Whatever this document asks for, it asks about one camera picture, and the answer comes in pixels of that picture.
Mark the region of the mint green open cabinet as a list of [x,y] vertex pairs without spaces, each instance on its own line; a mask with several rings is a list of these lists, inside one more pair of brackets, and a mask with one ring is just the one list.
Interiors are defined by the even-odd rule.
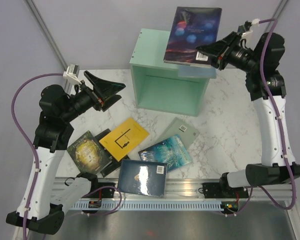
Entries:
[[165,63],[169,31],[140,30],[130,71],[139,109],[196,117],[202,110],[209,78],[179,76],[177,64]]

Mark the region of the teal ocean cover book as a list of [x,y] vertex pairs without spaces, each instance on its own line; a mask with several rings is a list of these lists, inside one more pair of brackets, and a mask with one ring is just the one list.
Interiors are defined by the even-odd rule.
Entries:
[[142,161],[167,164],[167,172],[174,171],[193,160],[178,134],[138,152]]

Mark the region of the black glossy book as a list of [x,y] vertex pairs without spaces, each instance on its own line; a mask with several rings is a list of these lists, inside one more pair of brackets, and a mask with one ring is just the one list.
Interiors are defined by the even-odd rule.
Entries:
[[[104,138],[110,132],[111,132],[111,130],[109,128],[107,128],[104,131],[102,131],[101,133],[95,135],[94,138],[97,140],[97,142],[99,142],[102,138]],[[114,172],[115,170],[119,169],[122,165],[122,161],[121,160],[117,161],[105,147],[103,147],[103,146],[101,146],[101,147],[103,148],[107,158],[110,160],[109,164],[100,171],[101,175],[105,178],[106,176],[108,176],[109,174]]]

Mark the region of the aluminium rail base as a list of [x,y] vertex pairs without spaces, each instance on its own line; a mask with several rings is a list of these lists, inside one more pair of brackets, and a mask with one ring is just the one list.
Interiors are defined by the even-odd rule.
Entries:
[[[166,179],[163,180],[135,180],[133,177],[119,180],[118,178],[100,178],[95,186],[92,186],[92,190],[103,186],[113,186],[120,190],[122,198],[141,198],[140,196],[148,196],[151,198],[204,198],[205,199],[247,199],[250,194],[250,188],[224,188],[220,187],[219,182],[216,179]],[[56,177],[52,184],[52,189],[49,192],[50,198],[59,196],[64,190],[72,185],[74,180],[66,179],[66,177]],[[290,184],[283,185],[267,185],[265,190],[276,201],[289,200],[292,198],[292,186]],[[114,193],[113,189],[103,189],[102,199],[119,198],[119,193]],[[268,199],[266,193],[259,187],[254,187],[252,192],[252,198]]]

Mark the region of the yellow hardcover book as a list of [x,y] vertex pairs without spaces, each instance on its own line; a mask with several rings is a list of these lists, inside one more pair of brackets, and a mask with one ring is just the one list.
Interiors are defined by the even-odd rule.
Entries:
[[99,143],[120,162],[149,135],[148,131],[130,117],[99,140]]

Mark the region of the green Alice Wonderland book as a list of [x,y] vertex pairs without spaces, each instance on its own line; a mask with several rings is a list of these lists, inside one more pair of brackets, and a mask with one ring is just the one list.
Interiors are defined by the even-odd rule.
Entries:
[[98,174],[110,160],[88,130],[67,147],[67,152],[81,173]]

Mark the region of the purple night sky book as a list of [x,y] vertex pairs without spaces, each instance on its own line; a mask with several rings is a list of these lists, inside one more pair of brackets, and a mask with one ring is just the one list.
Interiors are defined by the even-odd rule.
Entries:
[[209,68],[208,56],[197,47],[217,40],[222,9],[178,6],[163,61],[170,64]]

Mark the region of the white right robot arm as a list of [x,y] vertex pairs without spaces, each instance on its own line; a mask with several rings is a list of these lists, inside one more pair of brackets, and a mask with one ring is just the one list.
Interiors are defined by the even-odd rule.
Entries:
[[287,131],[286,85],[277,70],[285,53],[284,44],[281,35],[266,32],[255,49],[244,48],[242,34],[231,32],[221,40],[196,47],[209,58],[212,67],[223,70],[232,65],[246,73],[245,86],[259,120],[261,163],[224,173],[218,184],[224,197],[230,197],[240,187],[286,184],[300,177],[300,164],[290,148]]

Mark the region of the pale green grey book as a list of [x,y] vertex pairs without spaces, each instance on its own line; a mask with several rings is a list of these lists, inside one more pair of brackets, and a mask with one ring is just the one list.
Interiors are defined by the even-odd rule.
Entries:
[[199,134],[200,132],[194,126],[176,117],[163,131],[158,141],[161,142],[169,137],[178,135],[184,147],[189,149]]

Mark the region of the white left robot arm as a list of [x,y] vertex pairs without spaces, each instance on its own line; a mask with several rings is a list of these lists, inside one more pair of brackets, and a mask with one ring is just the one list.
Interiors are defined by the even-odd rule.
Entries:
[[56,234],[79,199],[93,198],[103,190],[96,175],[80,173],[60,195],[51,198],[59,164],[74,131],[71,122],[91,108],[108,110],[125,88],[123,83],[101,79],[89,71],[84,72],[83,80],[78,76],[76,69],[63,73],[76,87],[75,94],[67,94],[58,84],[45,87],[40,94],[39,124],[34,140],[29,141],[33,152],[29,180],[19,207],[6,217],[8,224],[21,227],[24,233]]

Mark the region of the dark blue hardcover book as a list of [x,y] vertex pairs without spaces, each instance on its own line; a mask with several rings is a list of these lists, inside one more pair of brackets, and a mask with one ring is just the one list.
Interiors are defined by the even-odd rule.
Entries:
[[117,188],[122,193],[162,198],[167,172],[166,163],[123,159]]

